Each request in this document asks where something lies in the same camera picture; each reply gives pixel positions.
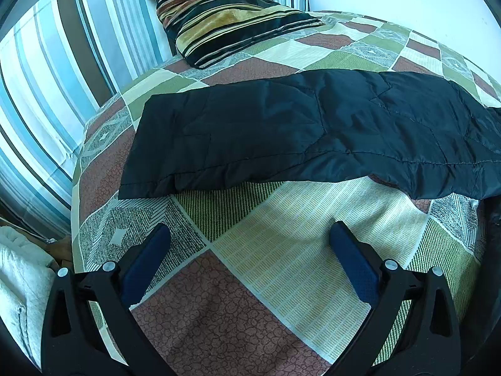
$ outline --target black fabric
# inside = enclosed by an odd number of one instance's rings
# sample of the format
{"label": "black fabric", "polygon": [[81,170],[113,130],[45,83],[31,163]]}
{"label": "black fabric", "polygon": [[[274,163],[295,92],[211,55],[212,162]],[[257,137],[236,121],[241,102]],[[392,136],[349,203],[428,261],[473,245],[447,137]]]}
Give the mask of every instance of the black fabric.
{"label": "black fabric", "polygon": [[501,194],[501,114],[453,81],[312,70],[152,96],[120,199],[373,174],[413,199]]}
{"label": "black fabric", "polygon": [[485,200],[487,230],[482,265],[468,310],[461,324],[462,360],[468,363],[479,354],[489,339],[490,345],[501,346],[501,196]]}

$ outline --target blue striped curtain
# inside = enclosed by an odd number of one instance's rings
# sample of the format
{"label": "blue striped curtain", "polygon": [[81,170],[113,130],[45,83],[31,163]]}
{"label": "blue striped curtain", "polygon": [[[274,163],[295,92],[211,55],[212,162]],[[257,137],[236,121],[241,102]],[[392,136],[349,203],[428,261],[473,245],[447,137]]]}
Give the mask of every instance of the blue striped curtain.
{"label": "blue striped curtain", "polygon": [[69,233],[86,122],[170,57],[153,0],[40,0],[0,42],[0,211]]}

